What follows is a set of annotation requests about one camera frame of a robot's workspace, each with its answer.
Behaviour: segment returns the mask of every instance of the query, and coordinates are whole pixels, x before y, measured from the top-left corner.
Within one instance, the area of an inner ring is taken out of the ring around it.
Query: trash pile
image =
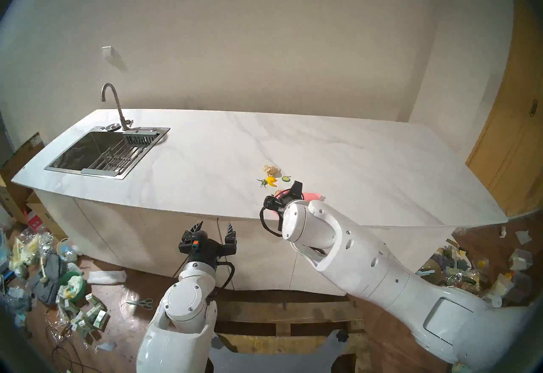
[[[57,342],[76,331],[85,338],[95,329],[103,329],[108,314],[105,305],[92,293],[86,293],[87,281],[83,271],[75,264],[79,249],[69,239],[54,246],[54,236],[43,226],[36,231],[26,228],[14,232],[13,246],[8,245],[1,231],[0,264],[2,269],[2,297],[0,303],[14,317],[17,327],[27,335],[25,318],[39,300],[57,311],[48,311],[46,321]],[[118,284],[124,282],[122,272],[94,272],[92,278],[102,281],[95,284]],[[82,311],[75,305],[86,299],[90,309]]]
[[[532,254],[515,249],[509,258],[509,271],[489,281],[489,260],[469,259],[469,253],[448,239],[450,245],[439,248],[416,273],[426,281],[442,286],[457,287],[481,297],[492,307],[520,303],[530,295],[532,279],[523,273],[532,265]]]

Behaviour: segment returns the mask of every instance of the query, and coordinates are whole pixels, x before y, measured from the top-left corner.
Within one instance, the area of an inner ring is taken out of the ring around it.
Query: kitchen counter
[[[262,167],[268,164],[363,225],[507,221],[460,158],[424,126],[273,113],[123,111],[135,127],[171,128],[125,179],[44,170],[91,128],[118,122],[117,110],[106,109],[58,136],[13,181],[110,204],[255,219],[264,197],[275,190],[256,180],[265,177]],[[277,185],[286,189],[290,184]]]

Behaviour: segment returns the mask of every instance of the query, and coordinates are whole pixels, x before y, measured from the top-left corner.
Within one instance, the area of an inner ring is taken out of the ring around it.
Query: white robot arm
[[[527,307],[494,309],[464,290],[424,281],[367,228],[321,201],[304,201],[301,187],[295,181],[288,192],[266,197],[260,213],[263,227],[289,241],[338,288],[396,316],[430,353],[483,369],[495,364],[524,328]],[[281,233],[266,225],[266,209],[279,215]],[[186,231],[179,244],[188,262],[149,324],[137,356],[139,373],[205,371],[217,319],[216,303],[206,298],[215,286],[217,260],[236,252],[236,236],[229,225],[221,245],[207,239],[201,226]],[[230,266],[229,280],[234,274]],[[168,329],[170,321],[176,331]]]
[[[396,316],[419,345],[449,363],[478,370],[505,354],[527,307],[494,309],[462,289],[426,282],[367,228],[321,201],[296,199],[302,197],[296,183],[284,201],[269,198],[268,209],[280,215],[283,239],[334,285]]]
[[[231,268],[223,288],[234,275],[231,263],[218,262],[236,253],[236,232],[228,225],[225,244],[207,238],[202,222],[185,231],[179,250],[188,254],[179,281],[160,300],[138,350],[139,373],[203,373],[217,320],[217,304],[206,299],[215,288],[216,268]],[[169,328],[170,321],[175,330]]]

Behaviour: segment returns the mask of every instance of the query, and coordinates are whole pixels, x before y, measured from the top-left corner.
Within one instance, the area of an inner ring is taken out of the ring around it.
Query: sink basin
[[[64,150],[45,170],[124,179],[169,128],[108,131],[97,126]]]

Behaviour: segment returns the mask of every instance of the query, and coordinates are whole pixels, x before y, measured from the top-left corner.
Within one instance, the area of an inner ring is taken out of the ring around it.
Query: cardboard box
[[[45,227],[49,229],[49,231],[55,236],[58,241],[61,241],[63,238],[68,237],[66,233],[64,233],[64,230],[62,230],[60,225],[55,222],[51,214],[49,214],[47,208],[45,208],[45,205],[41,203],[38,195],[36,195],[35,192],[32,192],[32,194],[30,194],[30,196],[28,197],[27,206],[31,210],[36,211],[38,217],[40,217]]]
[[[25,216],[25,207],[32,189],[16,185],[11,180],[23,166],[43,149],[40,134],[20,146],[18,150],[0,167],[0,200],[2,205],[17,221],[28,224]]]

